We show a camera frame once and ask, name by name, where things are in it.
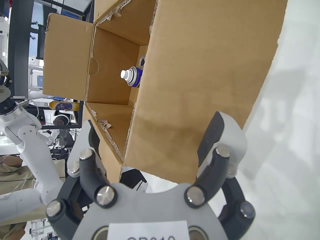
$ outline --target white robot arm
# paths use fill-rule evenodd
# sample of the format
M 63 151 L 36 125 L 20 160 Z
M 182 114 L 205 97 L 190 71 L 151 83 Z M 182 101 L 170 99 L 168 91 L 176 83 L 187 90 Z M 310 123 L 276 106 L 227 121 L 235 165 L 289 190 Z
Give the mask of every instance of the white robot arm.
M 0 221 L 3 221 L 48 204 L 57 197 L 63 182 L 52 161 L 48 138 L 38 132 L 41 123 L 10 98 L 8 86 L 12 80 L 2 60 L 0 66 L 0 129 L 15 143 L 21 159 L 37 180 L 36 188 L 0 196 Z

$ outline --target black metal frame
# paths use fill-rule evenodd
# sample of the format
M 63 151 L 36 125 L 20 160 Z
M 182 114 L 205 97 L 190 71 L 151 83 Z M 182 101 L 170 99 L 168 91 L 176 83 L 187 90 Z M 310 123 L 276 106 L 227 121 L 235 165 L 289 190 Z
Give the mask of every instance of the black metal frame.
M 59 6 L 62 9 L 70 11 L 71 13 L 74 13 L 76 15 L 80 15 L 80 16 L 83 15 L 83 12 L 81 12 L 80 10 L 74 9 L 72 7 L 69 7 L 69 6 L 65 5 L 65 4 L 59 3 L 59 2 L 54 1 L 54 0 L 38 0 L 38 1 L 45 2 L 45 3 L 51 4 L 51 5 L 55 5 L 55 6 Z
M 11 10 L 11 22 L 9 27 L 8 45 L 8 69 L 13 80 L 9 89 L 12 96 L 28 96 L 28 74 L 29 74 L 29 42 L 33 4 L 35 0 L 13 0 Z M 57 5 L 64 10 L 81 16 L 82 21 L 93 23 L 94 0 L 81 12 L 53 0 L 39 0 L 47 4 Z M 42 129 L 71 129 L 82 127 L 82 113 L 84 102 L 80 101 L 79 111 L 74 112 L 76 125 L 44 125 Z
M 68 124 L 68 125 L 63 125 L 63 126 L 58 126 L 58 125 L 43 125 L 41 129 L 43 130 L 50 130 L 50 129 L 73 129 L 73 128 L 81 128 L 82 127 L 82 116 L 83 116 L 83 106 L 84 106 L 84 102 L 83 101 L 79 101 L 79 110 L 78 111 L 74 111 L 74 118 L 76 121 L 76 124 Z M 52 110 L 50 107 L 39 107 L 43 110 Z M 31 110 L 36 110 L 37 107 L 35 106 L 28 106 L 28 109 Z

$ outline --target white floor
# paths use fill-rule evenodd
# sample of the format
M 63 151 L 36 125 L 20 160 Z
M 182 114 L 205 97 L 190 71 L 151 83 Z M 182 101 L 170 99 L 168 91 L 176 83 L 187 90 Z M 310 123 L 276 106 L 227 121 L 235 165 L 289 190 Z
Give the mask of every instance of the white floor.
M 238 181 L 257 217 L 243 239 L 320 239 L 320 0 L 289 0 L 272 68 L 245 126 Z M 149 177 L 154 192 L 174 184 Z M 212 201 L 219 214 L 223 194 Z

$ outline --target metal screw head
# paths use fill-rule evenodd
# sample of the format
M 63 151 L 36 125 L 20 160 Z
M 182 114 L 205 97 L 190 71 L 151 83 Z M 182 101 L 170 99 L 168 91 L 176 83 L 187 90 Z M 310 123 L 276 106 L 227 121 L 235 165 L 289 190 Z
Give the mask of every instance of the metal screw head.
M 97 194 L 97 202 L 102 205 L 108 205 L 112 202 L 113 198 L 115 197 L 115 192 L 112 187 L 104 186 L 102 187 Z
M 240 211 L 244 217 L 249 218 L 249 219 L 252 219 L 256 216 L 255 208 L 248 201 L 244 201 L 243 203 L 241 203 Z
M 91 149 L 89 149 L 89 148 L 86 148 L 86 149 L 81 151 L 80 159 L 82 159 L 82 160 L 88 159 L 88 158 L 90 158 L 92 156 L 92 154 L 93 154 L 93 151 Z
M 79 161 L 73 162 L 69 167 L 68 167 L 68 172 L 70 174 L 75 174 L 79 171 Z
M 188 201 L 196 206 L 200 206 L 205 202 L 205 196 L 202 190 L 195 186 L 192 186 L 187 190 L 186 196 Z
M 60 210 L 61 203 L 57 200 L 54 200 L 48 204 L 46 212 L 49 217 L 54 217 L 59 213 Z
M 219 156 L 223 158 L 228 158 L 230 156 L 228 148 L 225 145 L 220 145 L 216 148 L 216 152 Z

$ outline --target cable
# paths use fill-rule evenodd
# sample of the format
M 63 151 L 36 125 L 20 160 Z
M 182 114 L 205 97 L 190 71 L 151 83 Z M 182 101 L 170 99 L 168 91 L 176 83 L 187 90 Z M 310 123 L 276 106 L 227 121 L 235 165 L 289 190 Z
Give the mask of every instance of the cable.
M 19 187 L 19 185 L 20 185 L 21 183 L 23 183 L 22 186 L 21 186 L 21 189 L 20 189 L 20 190 L 22 190 L 22 188 L 23 188 L 23 186 L 24 186 L 24 184 L 26 183 L 27 180 L 28 180 L 28 179 L 26 178 L 26 179 L 24 179 L 23 181 L 21 181 L 21 182 L 13 189 L 13 191 L 12 191 L 8 196 L 4 196 L 4 197 L 1 198 L 0 200 L 5 200 L 5 199 L 9 198 L 9 197 L 11 196 L 11 194 L 13 194 L 14 191 L 17 189 L 17 187 Z
M 38 107 L 38 105 L 36 104 L 36 102 L 35 102 L 34 100 L 32 100 L 32 99 L 29 99 L 29 98 L 25 98 L 25 99 L 28 100 L 28 101 L 32 101 L 32 102 L 34 103 L 34 106 L 37 107 L 37 116 L 36 116 L 36 118 L 38 118 L 40 112 L 39 112 L 39 107 Z

